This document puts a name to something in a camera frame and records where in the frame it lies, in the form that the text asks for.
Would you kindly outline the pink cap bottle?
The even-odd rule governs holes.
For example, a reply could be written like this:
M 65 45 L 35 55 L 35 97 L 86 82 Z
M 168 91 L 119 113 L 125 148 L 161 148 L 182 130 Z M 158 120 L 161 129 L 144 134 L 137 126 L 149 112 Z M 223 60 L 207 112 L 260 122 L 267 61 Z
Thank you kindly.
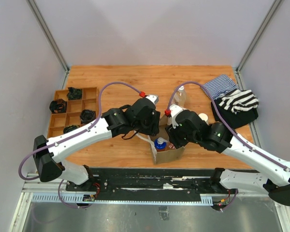
M 176 150 L 176 147 L 172 143 L 167 142 L 166 149 L 167 150 Z

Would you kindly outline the clear bottle white cap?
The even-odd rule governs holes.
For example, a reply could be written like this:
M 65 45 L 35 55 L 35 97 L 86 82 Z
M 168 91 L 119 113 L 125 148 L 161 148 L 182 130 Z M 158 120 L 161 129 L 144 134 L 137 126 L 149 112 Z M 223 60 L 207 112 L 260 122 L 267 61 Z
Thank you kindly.
M 181 86 L 175 93 L 175 95 L 172 98 L 171 104 L 178 105 L 180 107 L 184 107 L 185 102 L 187 99 L 187 94 L 185 91 L 185 87 Z

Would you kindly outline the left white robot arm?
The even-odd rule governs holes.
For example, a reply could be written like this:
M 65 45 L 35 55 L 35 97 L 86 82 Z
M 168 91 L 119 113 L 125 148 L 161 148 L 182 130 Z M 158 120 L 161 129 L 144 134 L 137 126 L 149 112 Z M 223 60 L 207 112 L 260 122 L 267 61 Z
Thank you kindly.
M 94 179 L 89 168 L 66 160 L 72 153 L 91 144 L 116 136 L 125 139 L 130 131 L 155 136 L 159 132 L 160 112 L 156 110 L 159 98 L 148 95 L 133 105 L 112 108 L 101 117 L 69 133 L 46 139 L 34 139 L 34 162 L 41 182 L 57 178 L 75 183 L 81 190 L 93 188 Z

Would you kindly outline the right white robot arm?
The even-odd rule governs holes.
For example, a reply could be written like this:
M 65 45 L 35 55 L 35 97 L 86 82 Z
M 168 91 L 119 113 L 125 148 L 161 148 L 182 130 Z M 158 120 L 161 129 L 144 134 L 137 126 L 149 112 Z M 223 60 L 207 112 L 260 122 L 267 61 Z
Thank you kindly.
M 208 151 L 234 157 L 255 170 L 250 173 L 216 168 L 209 181 L 214 193 L 244 189 L 267 194 L 275 202 L 290 206 L 290 161 L 262 150 L 221 122 L 207 124 L 193 111 L 173 105 L 165 114 L 171 120 L 165 130 L 176 148 L 198 144 Z

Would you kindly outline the green bottle white cap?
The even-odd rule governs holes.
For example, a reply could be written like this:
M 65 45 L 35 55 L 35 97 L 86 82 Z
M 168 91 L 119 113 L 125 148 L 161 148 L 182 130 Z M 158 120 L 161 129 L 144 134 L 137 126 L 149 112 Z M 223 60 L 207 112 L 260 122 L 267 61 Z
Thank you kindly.
M 198 114 L 198 116 L 200 117 L 201 120 L 203 120 L 207 125 L 209 124 L 208 122 L 208 115 L 205 113 L 200 113 Z

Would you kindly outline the blue white striped cloth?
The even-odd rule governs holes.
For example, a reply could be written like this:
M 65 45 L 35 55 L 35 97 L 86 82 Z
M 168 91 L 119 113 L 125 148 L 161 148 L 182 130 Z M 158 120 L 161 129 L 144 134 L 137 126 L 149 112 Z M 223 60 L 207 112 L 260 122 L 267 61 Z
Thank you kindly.
M 227 75 L 222 74 L 203 84 L 201 90 L 209 99 L 216 100 L 223 95 L 238 89 L 237 84 Z

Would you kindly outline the wooden compartment tray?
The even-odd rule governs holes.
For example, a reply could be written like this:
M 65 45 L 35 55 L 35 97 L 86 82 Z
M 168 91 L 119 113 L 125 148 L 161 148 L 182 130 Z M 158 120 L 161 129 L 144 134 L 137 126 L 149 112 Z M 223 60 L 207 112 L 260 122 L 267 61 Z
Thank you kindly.
M 57 137 L 63 135 L 63 129 L 69 125 L 79 125 L 79 127 L 86 124 L 82 124 L 80 120 L 80 114 L 83 110 L 89 109 L 96 112 L 96 116 L 99 112 L 99 104 L 97 98 L 99 95 L 99 89 L 97 87 L 78 88 L 82 89 L 82 99 L 69 101 L 67 98 L 68 89 L 55 91 L 52 101 L 57 99 L 63 99 L 67 102 L 67 110 L 65 113 L 53 114 L 49 121 L 47 138 Z

